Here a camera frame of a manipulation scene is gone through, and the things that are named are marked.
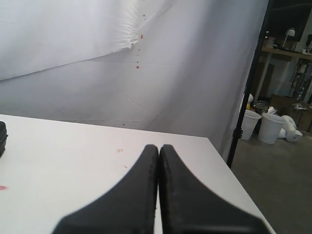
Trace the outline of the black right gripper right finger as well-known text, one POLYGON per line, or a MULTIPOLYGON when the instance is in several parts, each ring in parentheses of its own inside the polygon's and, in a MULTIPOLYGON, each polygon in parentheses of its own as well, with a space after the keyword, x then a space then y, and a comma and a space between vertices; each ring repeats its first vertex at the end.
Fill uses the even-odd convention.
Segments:
POLYGON ((172 145, 161 148, 158 170, 163 233, 268 233, 260 218, 230 204, 200 182, 172 145))

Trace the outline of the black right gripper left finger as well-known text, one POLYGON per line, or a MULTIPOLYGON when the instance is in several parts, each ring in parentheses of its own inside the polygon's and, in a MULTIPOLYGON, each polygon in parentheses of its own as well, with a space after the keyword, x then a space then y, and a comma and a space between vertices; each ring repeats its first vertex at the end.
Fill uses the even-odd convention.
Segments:
POLYGON ((158 148, 146 145, 129 172, 103 196, 63 217, 57 234, 152 234, 158 148))

